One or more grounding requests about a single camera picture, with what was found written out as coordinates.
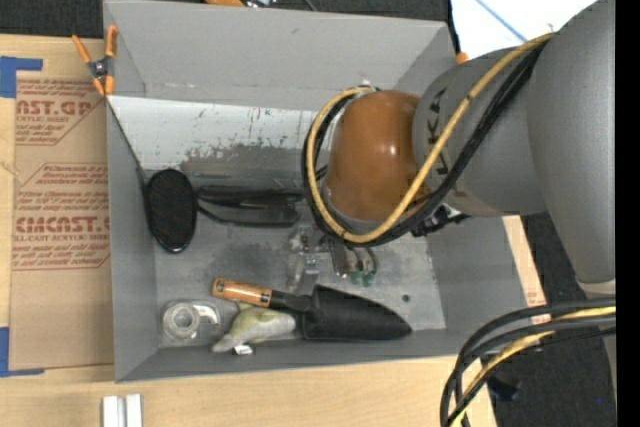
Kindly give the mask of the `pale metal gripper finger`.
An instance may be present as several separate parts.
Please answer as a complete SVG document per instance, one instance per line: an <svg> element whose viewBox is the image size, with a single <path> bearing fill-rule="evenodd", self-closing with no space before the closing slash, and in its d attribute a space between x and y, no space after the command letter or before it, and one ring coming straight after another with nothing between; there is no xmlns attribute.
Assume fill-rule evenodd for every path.
<svg viewBox="0 0 640 427"><path fill-rule="evenodd" d="M316 229L313 225L301 224L295 227L288 238L289 249L295 254L311 254L315 251Z"/></svg>
<svg viewBox="0 0 640 427"><path fill-rule="evenodd" d="M291 254L286 263L286 286L289 291L312 291L319 277L314 255Z"/></svg>

